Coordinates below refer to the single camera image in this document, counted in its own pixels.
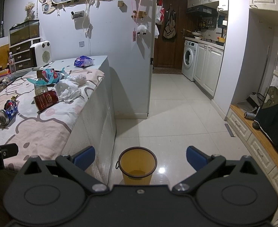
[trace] pink tag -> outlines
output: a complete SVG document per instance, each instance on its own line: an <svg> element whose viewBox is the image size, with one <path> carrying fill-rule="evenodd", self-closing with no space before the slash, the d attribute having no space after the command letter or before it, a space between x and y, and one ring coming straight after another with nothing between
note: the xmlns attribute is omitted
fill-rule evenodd
<svg viewBox="0 0 278 227"><path fill-rule="evenodd" d="M137 32L133 31L132 32L132 41L135 42L136 41L136 37L137 37Z"/></svg>

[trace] washing machine door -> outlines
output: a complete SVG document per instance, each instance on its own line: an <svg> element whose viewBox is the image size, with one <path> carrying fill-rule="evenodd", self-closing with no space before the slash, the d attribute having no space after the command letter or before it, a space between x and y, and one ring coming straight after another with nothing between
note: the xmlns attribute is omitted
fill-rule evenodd
<svg viewBox="0 0 278 227"><path fill-rule="evenodd" d="M194 53L193 50L190 48L186 48L184 50L184 55L183 55L183 64L185 67L190 68L194 62Z"/></svg>

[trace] vase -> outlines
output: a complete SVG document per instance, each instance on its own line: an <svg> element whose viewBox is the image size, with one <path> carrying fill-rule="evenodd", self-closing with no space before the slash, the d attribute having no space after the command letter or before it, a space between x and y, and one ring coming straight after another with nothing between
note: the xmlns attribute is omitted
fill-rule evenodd
<svg viewBox="0 0 278 227"><path fill-rule="evenodd" d="M32 9L26 10L26 20L31 20L31 19L32 19Z"/></svg>

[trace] space heater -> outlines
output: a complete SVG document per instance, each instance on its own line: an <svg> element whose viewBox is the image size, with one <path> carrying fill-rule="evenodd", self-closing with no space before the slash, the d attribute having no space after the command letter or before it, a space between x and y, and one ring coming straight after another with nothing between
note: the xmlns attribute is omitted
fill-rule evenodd
<svg viewBox="0 0 278 227"><path fill-rule="evenodd" d="M29 48L32 68L40 69L52 62L52 51L49 41L33 44Z"/></svg>

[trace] yellow trash can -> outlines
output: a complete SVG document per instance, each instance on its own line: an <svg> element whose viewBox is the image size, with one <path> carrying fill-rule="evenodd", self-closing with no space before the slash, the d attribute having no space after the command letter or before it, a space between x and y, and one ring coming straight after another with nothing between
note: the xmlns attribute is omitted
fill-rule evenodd
<svg viewBox="0 0 278 227"><path fill-rule="evenodd" d="M131 147L124 150L116 163L125 185L149 185L157 167L155 154L147 148Z"/></svg>

